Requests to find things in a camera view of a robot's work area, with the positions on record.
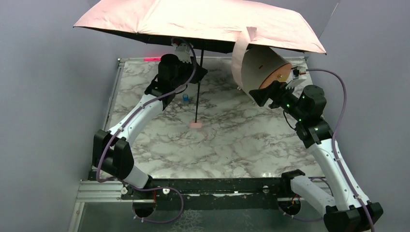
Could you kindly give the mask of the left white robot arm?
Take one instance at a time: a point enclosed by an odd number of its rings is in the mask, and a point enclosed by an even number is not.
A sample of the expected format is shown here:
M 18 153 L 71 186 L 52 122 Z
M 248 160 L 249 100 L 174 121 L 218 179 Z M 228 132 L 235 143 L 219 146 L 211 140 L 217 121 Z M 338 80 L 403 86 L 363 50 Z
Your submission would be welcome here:
M 207 71 L 197 64 L 195 56 L 183 62 L 174 54 L 161 57 L 158 73 L 145 89 L 136 106 L 109 130 L 98 130 L 93 139 L 93 165 L 100 183 L 118 179 L 142 189 L 149 175 L 134 163 L 131 146 L 148 123 L 164 111 L 195 76 Z

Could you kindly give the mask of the small blue cap bottle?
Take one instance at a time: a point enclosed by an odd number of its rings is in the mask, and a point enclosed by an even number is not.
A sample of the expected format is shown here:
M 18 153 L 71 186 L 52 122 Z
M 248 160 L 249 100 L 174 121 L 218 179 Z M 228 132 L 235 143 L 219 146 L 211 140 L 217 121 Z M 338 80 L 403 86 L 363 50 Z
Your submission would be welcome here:
M 189 102 L 190 102 L 190 99 L 189 99 L 188 94 L 183 94 L 183 95 L 182 95 L 182 100 L 183 100 L 183 104 L 184 104 L 184 105 L 188 105 Z

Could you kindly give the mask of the beige cylindrical umbrella stand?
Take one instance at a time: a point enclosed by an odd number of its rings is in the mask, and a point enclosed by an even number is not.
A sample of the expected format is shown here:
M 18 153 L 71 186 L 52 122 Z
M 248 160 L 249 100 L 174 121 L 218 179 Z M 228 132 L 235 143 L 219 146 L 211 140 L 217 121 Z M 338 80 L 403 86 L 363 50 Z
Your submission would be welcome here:
M 250 91 L 268 87 L 273 81 L 286 82 L 292 64 L 267 46 L 253 47 L 245 52 L 241 65 L 241 89 Z

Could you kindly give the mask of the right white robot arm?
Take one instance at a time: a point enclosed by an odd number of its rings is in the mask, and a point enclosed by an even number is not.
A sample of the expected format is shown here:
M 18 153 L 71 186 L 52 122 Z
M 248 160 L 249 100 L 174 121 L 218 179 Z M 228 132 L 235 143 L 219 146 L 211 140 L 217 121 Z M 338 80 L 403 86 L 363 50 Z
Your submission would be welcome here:
M 272 100 L 269 108 L 282 108 L 297 121 L 296 134 L 319 164 L 332 193 L 302 174 L 291 177 L 291 191 L 317 210 L 328 231 L 373 232 L 383 209 L 368 198 L 347 167 L 335 140 L 336 133 L 322 117 L 327 103 L 323 89 L 308 85 L 297 97 L 290 84 L 274 81 L 266 88 L 251 90 L 249 95 L 259 106 Z

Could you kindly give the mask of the pink tape marker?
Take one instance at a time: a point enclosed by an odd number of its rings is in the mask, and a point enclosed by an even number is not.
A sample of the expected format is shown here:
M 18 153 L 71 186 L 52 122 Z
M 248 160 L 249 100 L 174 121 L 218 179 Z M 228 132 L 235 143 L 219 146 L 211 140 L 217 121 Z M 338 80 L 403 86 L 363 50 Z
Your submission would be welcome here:
M 161 60 L 161 58 L 159 58 L 159 57 L 155 57 L 155 58 L 144 58 L 144 59 L 143 59 L 144 62 L 158 62 L 158 61 L 160 61 L 160 60 Z

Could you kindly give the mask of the pink folding umbrella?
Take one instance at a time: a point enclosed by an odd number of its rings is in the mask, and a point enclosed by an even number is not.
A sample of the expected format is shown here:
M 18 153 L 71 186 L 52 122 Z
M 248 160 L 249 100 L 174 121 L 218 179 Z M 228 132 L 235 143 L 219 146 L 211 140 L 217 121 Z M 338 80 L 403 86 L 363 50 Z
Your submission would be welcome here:
M 102 0 L 74 25 L 157 45 L 232 56 L 235 82 L 250 45 L 324 54 L 309 23 L 292 10 L 247 0 Z

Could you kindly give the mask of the aluminium table frame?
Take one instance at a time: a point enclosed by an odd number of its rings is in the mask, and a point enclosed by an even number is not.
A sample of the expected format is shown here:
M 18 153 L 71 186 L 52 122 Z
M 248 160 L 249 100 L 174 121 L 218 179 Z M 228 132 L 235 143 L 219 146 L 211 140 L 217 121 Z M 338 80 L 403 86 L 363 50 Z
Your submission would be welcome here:
M 257 107 L 238 90 L 228 58 L 206 57 L 201 87 L 186 90 L 153 119 L 132 145 L 136 165 L 153 178 L 280 177 L 302 170 L 320 175 L 295 132 L 295 121 L 280 109 Z M 118 200 L 118 181 L 98 183 L 95 174 L 81 182 L 70 227 L 79 232 L 286 232 L 309 231 L 279 210 L 231 209 L 137 212 Z

